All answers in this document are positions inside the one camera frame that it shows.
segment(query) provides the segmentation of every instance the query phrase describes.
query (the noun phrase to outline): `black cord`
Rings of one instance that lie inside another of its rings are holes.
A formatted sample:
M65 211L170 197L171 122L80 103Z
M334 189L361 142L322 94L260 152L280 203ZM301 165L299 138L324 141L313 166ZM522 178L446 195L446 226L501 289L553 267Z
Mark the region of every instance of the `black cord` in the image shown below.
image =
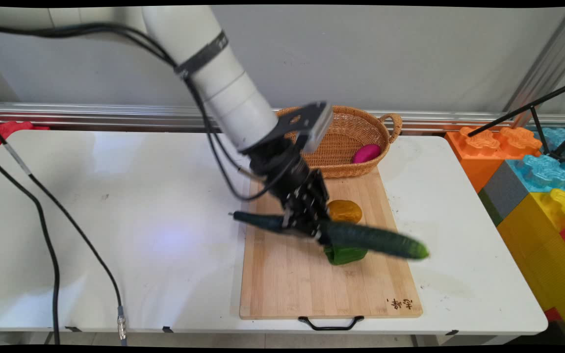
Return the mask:
M140 47L147 50L148 52L150 52L151 54L153 54L163 62L170 65L172 69L175 70L178 67L175 60L171 58L171 56L167 53L167 51L156 40L154 40L153 38L149 37L147 34L137 29L128 26L119 25L116 23L88 23L85 25L72 25L72 26L59 27L56 29L33 29L33 30L11 29L6 27L0 27L0 32L9 33L9 34L24 34L29 36L39 36L43 38L69 38L73 36L80 36L80 35L85 35L90 33L100 33L100 32L116 33L132 40L135 44L139 45ZM131 36L130 34L135 34L143 38L143 40L148 42L149 45L146 45L145 43ZM204 120L204 126L206 127L206 136L208 138L211 151L213 152L215 161L217 161L217 165L219 167L220 172L222 173L222 177L224 177L224 180L226 181L226 184L228 188L231 190L232 194L242 201L252 201L264 195L267 191L269 191L273 187L274 184L280 181L280 179L283 177L285 172L287 172L288 168L291 167L292 162L290 162L287 166L285 166L285 168L283 168L280 174L276 175L271 180L270 183L267 183L263 187L263 189L260 190L260 192L257 192L256 194L251 196L240 195L237 192L237 190L235 190L228 175L226 174L226 170L224 169L224 166L222 165L222 162L219 159L219 156L217 154L217 149L215 148L215 145L211 139L211 135L213 135L213 138L215 138L215 141L217 141L219 148L222 150L222 153L224 154L226 159L228 159L229 163L231 163L237 169L241 169L242 167L240 167L237 163L235 163L235 161L230 157L228 150L226 150L226 148L220 141L219 137L217 136L217 133L213 130L210 119L206 114L204 103L202 103L202 98L200 96L200 93L195 88L193 82L187 78L186 80L184 80L184 83L186 83L186 87L188 87L189 92L193 96L193 100L195 100L195 103L198 109L200 110L200 113L202 114L202 119Z
M6 139L4 139L4 137L1 134L0 134L0 142L2 143L2 145L5 145L6 149L8 149L10 151L10 149L11 149L10 145L7 143ZM26 167L24 168L25 164L20 159L20 157L18 157L18 155L16 155L16 153L13 154L13 157L14 157L14 159L16 159L17 163L19 163L22 166L22 168L24 170L27 169ZM99 263L101 264L103 269L108 274L108 277L110 277L110 281L112 282L112 286L115 288L115 294L117 295L117 304L118 304L118 306L121 306L121 295L119 295L119 288L117 287L117 282L115 281L115 278L113 277L112 273L108 269L108 266L106 266L106 263L104 263L102 257L99 255L99 253L97 252L97 250L95 249L93 244L91 244L90 241L88 240L88 237L86 236L86 234L84 234L84 232L81 230L80 226L78 226L76 221L71 217L69 212L67 212L65 207L63 205L61 205L61 203L51 194L51 192L49 190L47 190L47 188L45 188L43 186L43 184L40 181L38 181L38 179L36 179L36 177L32 173L27 173L27 176L34 182L34 184L36 184L36 186L38 186L41 190L43 190L43 192L51 199L51 201L53 201L53 203L56 204L56 206L58 206L58 208L60 208L62 213L65 214L67 219L69 219L69 222L74 226L74 228L76 228L78 233L80 233L80 235L84 239L85 243L87 243L88 247L90 248L90 250L95 255L97 261L99 261Z
M11 183L14 184L19 190L23 192L30 200L36 205L36 210L38 210L38 219L41 222L41 228L43 230L43 236L45 237L45 243L47 244L47 250L49 250L49 256L51 257L51 264L53 266L53 296L51 298L51 315L53 319L53 340L55 344L60 344L60 329L58 328L58 290L60 288L60 268L58 267L58 259L56 259L56 252L53 250L51 245L51 239L49 238L49 232L47 231L47 223L45 223L45 215L43 214L43 208L38 199L32 195L27 189L25 189L21 184L18 183L10 174L0 166L0 173L3 174Z
M219 140L217 133L215 131L213 131L210 120L208 119L208 116L206 115L206 109L204 108L204 104L202 103L202 98L200 98L200 94L198 94L197 89L195 88L195 85L193 84L193 82L191 82L191 80L189 78L184 80L184 83L186 83L186 87L189 89L193 98L195 99L195 104L197 104L198 108L200 109L200 112L202 113L202 118L204 118L204 126L206 127L206 136L208 138L208 144L210 145L210 149L213 151L213 156L215 157L215 160L217 161L217 165L219 166L220 172L222 172L222 176L224 177L224 180L226 181L226 185L228 185L228 188L231 190L232 194L236 198L238 198L242 201L252 201L252 200L258 199L259 197L264 195L270 188L272 188L274 186L274 184L278 183L278 181L284 176L285 172L287 172L289 167L291 167L294 160L292 159L291 161L289 161L289 163L287 163L287 165L282 169L282 171L278 175L276 175L272 179L272 181L267 183L267 185L265 185L263 187L263 189L260 190L259 192L257 192L256 194L251 195L251 196L240 195L237 192L237 190L235 190L234 186L231 183L230 178L226 174L226 170L224 169L224 166L222 165L222 162L220 161L219 156L217 155L217 150L215 149L215 145L213 144L213 140L211 139L211 135L215 136L215 139L217 139L217 143L219 144L220 148L222 148L222 151L224 152L226 157L229 159L229 161L231 161L236 167L238 167L238 166L234 163L234 161L228 155L228 152L224 149L224 145L222 145L222 142Z

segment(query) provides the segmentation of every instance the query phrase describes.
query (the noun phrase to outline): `gray foam block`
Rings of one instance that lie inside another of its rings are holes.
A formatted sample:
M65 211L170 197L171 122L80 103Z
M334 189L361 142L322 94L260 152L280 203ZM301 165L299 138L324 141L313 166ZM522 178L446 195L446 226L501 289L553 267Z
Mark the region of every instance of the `gray foam block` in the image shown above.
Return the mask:
M483 190L502 219L505 219L529 193L507 161L503 161L498 167Z

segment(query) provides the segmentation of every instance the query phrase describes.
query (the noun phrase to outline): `yellow foam block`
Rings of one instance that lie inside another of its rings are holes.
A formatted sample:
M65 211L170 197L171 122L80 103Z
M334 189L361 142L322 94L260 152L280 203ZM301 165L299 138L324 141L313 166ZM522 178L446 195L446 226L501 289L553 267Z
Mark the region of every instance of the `yellow foam block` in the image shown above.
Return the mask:
M559 237L555 225L536 201L542 199L540 194L547 193L529 193L501 223L503 231L499 232L514 257L520 254L526 258L547 241Z
M534 193L534 199L558 232L565 228L565 191L553 189L550 193Z
M535 275L562 319L565 321L565 242L551 239L527 257L525 267Z
M498 225L505 245L544 311L565 321L565 192L530 193Z
M506 226L507 225L506 224L504 225L503 223L499 224L498 232L500 234L503 234L504 227ZM520 269L520 272L522 273L522 276L524 277L525 281L527 281L529 288L531 288L534 297L536 297L536 300L538 300L538 304L540 304L542 311L547 311L552 307L554 307L555 305L553 300L549 298L546 289L542 286L542 283L540 283L534 271L532 271L531 268L528 266L527 259L522 257L522 255L520 254L515 254L514 252L512 252L511 249L509 249L509 251L512 253L514 260L516 261L516 265Z

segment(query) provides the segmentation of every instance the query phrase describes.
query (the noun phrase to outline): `wooden cutting board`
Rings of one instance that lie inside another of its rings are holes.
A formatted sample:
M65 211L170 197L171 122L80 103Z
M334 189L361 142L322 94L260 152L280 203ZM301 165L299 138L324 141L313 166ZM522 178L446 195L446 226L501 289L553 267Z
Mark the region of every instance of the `wooden cutting board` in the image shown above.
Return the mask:
M374 168L353 178L326 179L330 200L350 200L363 210L359 224L395 230L383 181ZM251 184L251 194L261 188ZM269 194L249 206L257 214L282 214ZM368 251L341 266L328 263L312 239L246 226L240 313L242 319L419 317L422 305L406 260Z

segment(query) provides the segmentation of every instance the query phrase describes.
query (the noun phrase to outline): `pink egg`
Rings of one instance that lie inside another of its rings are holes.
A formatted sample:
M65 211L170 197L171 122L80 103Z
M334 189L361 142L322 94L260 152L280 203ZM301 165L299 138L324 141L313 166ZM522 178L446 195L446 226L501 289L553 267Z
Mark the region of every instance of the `pink egg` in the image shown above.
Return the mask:
M352 164L371 161L379 155L381 155L381 147L379 145L365 145L355 153L354 157L352 157Z

